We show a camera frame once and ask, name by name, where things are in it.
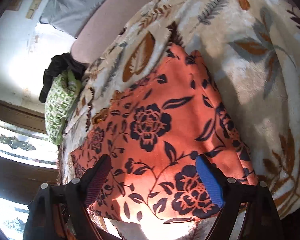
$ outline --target white wall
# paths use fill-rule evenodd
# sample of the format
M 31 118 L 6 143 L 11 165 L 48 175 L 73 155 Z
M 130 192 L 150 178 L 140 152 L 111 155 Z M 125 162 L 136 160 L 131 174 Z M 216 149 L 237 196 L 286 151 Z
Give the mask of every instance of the white wall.
M 42 0 L 33 19 L 26 19 L 32 1 L 23 0 L 19 11 L 6 10 L 0 18 L 0 100 L 44 112 L 38 100 L 44 69 L 29 63 L 28 55 L 35 26 L 49 0 Z

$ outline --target folded fabric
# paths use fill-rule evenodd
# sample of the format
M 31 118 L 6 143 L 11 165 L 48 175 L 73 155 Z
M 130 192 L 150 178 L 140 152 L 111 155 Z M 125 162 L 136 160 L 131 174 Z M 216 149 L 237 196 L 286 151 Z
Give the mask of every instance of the folded fabric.
M 43 88 L 41 90 L 39 101 L 45 103 L 47 99 L 48 92 L 51 88 L 53 77 L 57 77 L 62 71 L 70 69 L 75 79 L 81 80 L 85 66 L 76 62 L 70 53 L 63 53 L 61 55 L 54 56 L 51 59 L 49 67 L 44 71 L 43 74 Z
M 81 82 L 71 70 L 63 71 L 52 82 L 45 103 L 45 124 L 49 139 L 56 145 L 62 141 L 62 130 L 69 110 L 79 95 Z
M 112 169 L 89 212 L 139 223 L 200 220 L 219 212 L 195 159 L 205 154 L 228 177 L 257 183 L 241 141 L 198 51 L 175 44 L 148 76 L 96 117 L 84 144 L 71 153 L 81 177 L 103 154 Z

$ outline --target blue gripper pad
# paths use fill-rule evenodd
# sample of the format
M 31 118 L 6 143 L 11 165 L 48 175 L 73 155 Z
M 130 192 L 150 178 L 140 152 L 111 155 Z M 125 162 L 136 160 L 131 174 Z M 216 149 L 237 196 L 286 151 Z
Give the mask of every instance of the blue gripper pad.
M 222 208 L 224 205 L 222 188 L 201 159 L 200 155 L 195 159 L 195 167 L 202 183 L 209 193 L 212 203 L 218 205 L 219 208 Z

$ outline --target black garment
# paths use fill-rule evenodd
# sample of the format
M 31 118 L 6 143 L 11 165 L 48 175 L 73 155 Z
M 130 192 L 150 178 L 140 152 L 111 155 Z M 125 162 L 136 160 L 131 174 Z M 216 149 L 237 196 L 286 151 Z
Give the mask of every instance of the black garment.
M 47 100 L 53 77 L 57 77 L 62 71 L 67 70 L 68 68 L 73 72 L 74 77 L 77 80 L 82 79 L 86 69 L 84 65 L 76 62 L 70 53 L 57 55 L 51 59 L 49 67 L 44 71 L 43 74 L 43 88 L 39 96 L 39 101 L 41 103 L 45 103 Z

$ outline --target gray fabric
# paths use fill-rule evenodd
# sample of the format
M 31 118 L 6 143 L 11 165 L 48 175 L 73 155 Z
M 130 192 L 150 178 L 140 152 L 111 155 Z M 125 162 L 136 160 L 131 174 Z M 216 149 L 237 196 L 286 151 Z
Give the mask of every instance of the gray fabric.
M 40 22 L 77 37 L 105 0 L 49 0 Z

